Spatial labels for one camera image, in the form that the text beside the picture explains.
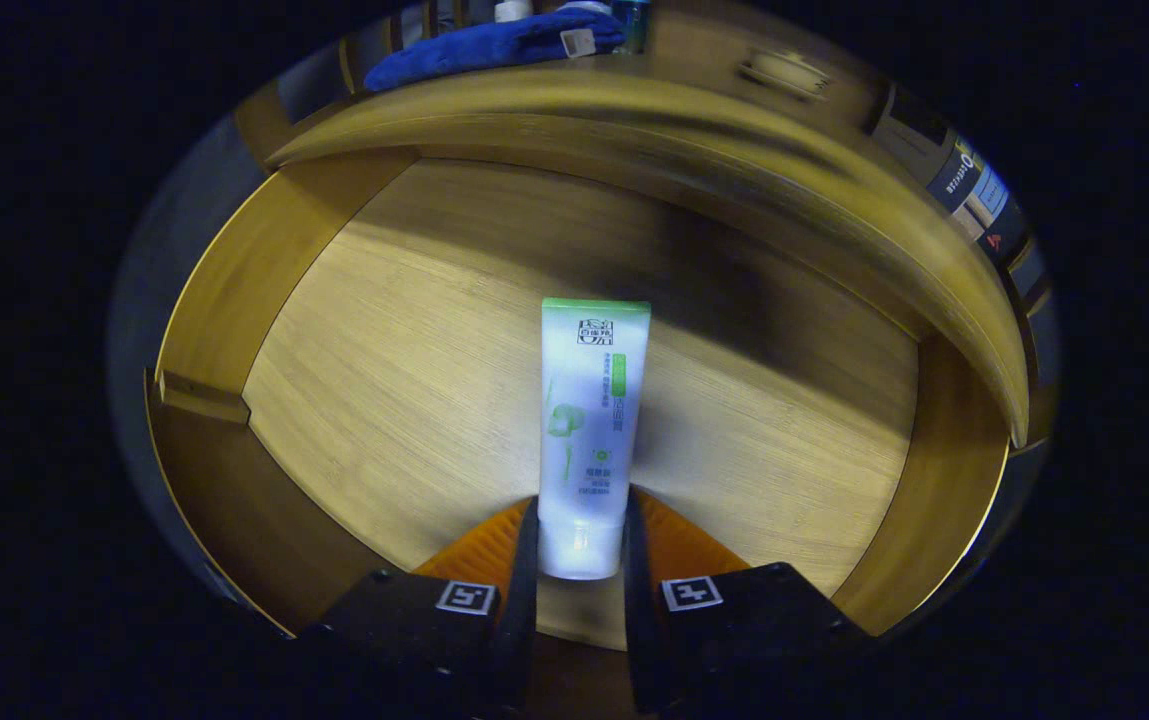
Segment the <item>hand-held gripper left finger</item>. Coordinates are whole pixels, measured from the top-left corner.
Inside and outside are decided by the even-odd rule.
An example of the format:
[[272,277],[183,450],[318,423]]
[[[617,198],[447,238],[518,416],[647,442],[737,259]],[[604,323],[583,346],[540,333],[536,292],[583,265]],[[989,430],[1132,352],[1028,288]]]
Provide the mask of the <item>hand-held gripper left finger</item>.
[[518,717],[537,624],[535,498],[516,501],[417,570],[369,571],[304,637],[370,717]]

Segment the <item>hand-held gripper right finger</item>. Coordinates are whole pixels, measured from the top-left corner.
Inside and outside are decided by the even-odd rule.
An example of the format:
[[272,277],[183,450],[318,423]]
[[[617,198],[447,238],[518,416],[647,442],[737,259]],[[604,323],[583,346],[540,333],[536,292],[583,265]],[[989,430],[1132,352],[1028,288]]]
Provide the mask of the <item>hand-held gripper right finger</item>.
[[646,715],[799,717],[876,647],[789,562],[753,566],[642,489],[626,503],[624,593]]

